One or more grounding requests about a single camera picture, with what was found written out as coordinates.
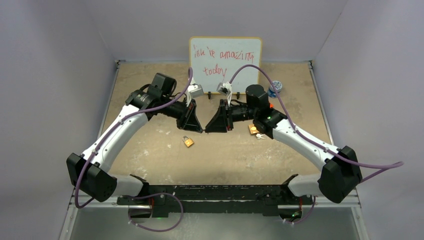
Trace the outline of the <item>small brass padlock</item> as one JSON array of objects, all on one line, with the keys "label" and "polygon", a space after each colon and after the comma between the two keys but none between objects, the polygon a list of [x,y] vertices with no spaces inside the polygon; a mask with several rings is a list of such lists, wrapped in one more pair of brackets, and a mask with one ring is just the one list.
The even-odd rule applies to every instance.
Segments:
[{"label": "small brass padlock", "polygon": [[194,141],[193,141],[190,137],[188,137],[188,136],[186,136],[186,135],[182,137],[182,141],[183,141],[184,145],[185,145],[187,148],[189,148],[189,147],[191,147],[192,145],[194,145]]}]

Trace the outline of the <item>large brass padlock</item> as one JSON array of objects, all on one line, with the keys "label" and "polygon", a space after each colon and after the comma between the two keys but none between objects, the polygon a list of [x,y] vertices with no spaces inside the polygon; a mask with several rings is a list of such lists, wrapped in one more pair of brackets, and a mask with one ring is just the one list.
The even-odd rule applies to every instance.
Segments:
[{"label": "large brass padlock", "polygon": [[249,124],[248,128],[251,135],[256,135],[260,133],[260,131],[257,129],[257,127],[254,124]]}]

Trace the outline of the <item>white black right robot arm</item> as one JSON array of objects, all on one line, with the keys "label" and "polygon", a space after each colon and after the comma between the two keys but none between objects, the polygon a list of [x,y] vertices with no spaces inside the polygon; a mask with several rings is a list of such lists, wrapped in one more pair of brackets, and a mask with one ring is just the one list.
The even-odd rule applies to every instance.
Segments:
[{"label": "white black right robot arm", "polygon": [[301,196],[323,195],[333,203],[341,203],[362,181],[355,151],[338,148],[320,140],[297,126],[291,126],[286,114],[274,109],[268,94],[259,84],[249,85],[246,102],[231,103],[232,86],[220,83],[219,93],[226,96],[219,102],[215,115],[205,127],[206,133],[227,133],[235,122],[251,120],[260,134],[281,142],[313,163],[319,174],[294,175],[285,182],[280,196],[288,204]]}]

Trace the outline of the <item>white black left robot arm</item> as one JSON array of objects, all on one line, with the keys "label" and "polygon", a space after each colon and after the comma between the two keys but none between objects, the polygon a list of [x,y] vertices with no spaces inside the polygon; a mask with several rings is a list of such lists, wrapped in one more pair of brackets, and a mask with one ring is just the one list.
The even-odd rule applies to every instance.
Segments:
[{"label": "white black left robot arm", "polygon": [[118,154],[134,134],[158,114],[176,120],[179,130],[202,133],[204,130],[196,116],[196,101],[192,92],[200,90],[195,83],[193,69],[188,68],[188,79],[184,89],[173,95],[176,79],[163,73],[156,73],[150,84],[129,94],[115,120],[101,136],[82,153],[71,153],[66,166],[74,190],[74,204],[79,202],[80,192],[90,199],[104,202],[112,196],[129,196],[138,205],[149,199],[148,183],[135,175],[114,176],[109,171]]}]

